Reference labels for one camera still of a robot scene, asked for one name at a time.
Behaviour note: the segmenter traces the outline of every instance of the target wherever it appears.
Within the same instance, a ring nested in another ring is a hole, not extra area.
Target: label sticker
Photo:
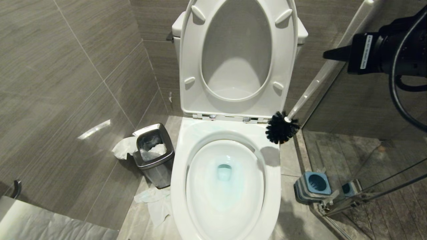
[[[371,50],[372,35],[366,36],[365,49],[363,50],[362,62],[360,63],[360,69],[365,69],[368,63],[369,51]]]

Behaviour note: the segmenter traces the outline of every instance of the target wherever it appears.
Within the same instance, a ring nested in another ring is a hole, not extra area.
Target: toilet brush handle
[[[367,23],[372,19],[372,16],[380,8],[382,2],[383,0],[364,0],[362,5],[360,5],[359,9],[354,15],[353,19],[351,20],[350,25],[347,27],[347,30],[345,31],[344,35],[341,38],[341,41],[338,43],[338,46],[336,48],[347,46],[353,39],[353,36],[364,29]],[[298,110],[305,104],[307,99],[309,99],[312,94],[319,88],[321,83],[324,82],[324,80],[330,76],[331,72],[338,65],[338,63],[339,62],[335,60],[327,60],[325,64],[323,64],[322,68],[314,77],[313,81],[307,87],[305,92],[302,94],[298,102],[292,108],[291,112],[288,114],[288,116],[285,117],[285,121],[287,121],[288,123],[291,122],[292,118],[295,116]]]

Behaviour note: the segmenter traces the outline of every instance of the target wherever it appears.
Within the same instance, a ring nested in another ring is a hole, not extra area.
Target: black cable
[[[402,89],[403,91],[407,91],[407,92],[424,92],[424,91],[427,91],[427,85],[420,85],[420,86],[406,85],[402,82],[402,79],[400,79],[400,78],[396,79],[396,85],[398,88]]]
[[[406,110],[405,108],[402,106],[402,103],[399,100],[399,96],[397,93],[397,88],[396,88],[396,77],[398,79],[401,78],[401,76],[396,76],[396,64],[398,62],[398,58],[399,58],[399,54],[402,50],[403,45],[405,44],[406,40],[408,39],[409,35],[411,35],[411,33],[414,31],[414,29],[416,28],[416,26],[422,22],[427,15],[427,9],[424,9],[424,13],[421,14],[414,22],[414,24],[411,26],[411,28],[408,30],[408,32],[406,33],[405,37],[402,39],[402,41],[399,44],[399,47],[396,50],[396,53],[393,57],[393,63],[392,63],[392,71],[389,74],[389,89],[390,89],[390,95],[392,97],[393,100],[393,104],[395,105],[395,107],[397,108],[398,112],[400,113],[400,115],[406,120],[408,121],[410,124],[412,124],[413,126],[417,127],[418,129],[427,132],[427,125],[424,125],[423,123],[419,122],[418,120],[416,120],[414,117],[412,117]]]

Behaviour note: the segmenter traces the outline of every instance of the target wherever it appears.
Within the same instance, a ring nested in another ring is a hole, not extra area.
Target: gray floor
[[[181,118],[170,116],[166,128],[176,146]],[[336,240],[337,238],[310,212],[309,207],[295,200],[293,184],[301,175],[293,141],[281,145],[282,199],[280,212],[271,240]],[[137,193],[149,185],[141,181]],[[119,232],[118,240],[179,240],[181,239],[173,217],[153,228],[148,208],[133,202]]]
[[[427,173],[427,163],[412,167],[427,156],[423,141],[380,141],[373,138],[304,131],[313,170],[326,170],[333,189],[352,179],[376,194]],[[427,239],[427,179],[331,218],[351,221],[368,238]]]

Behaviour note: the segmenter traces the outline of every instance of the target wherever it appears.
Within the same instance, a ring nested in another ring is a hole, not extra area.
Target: toilet bowl
[[[281,200],[279,146],[298,42],[293,0],[192,0],[181,16],[184,113],[171,179],[184,240],[266,240]]]

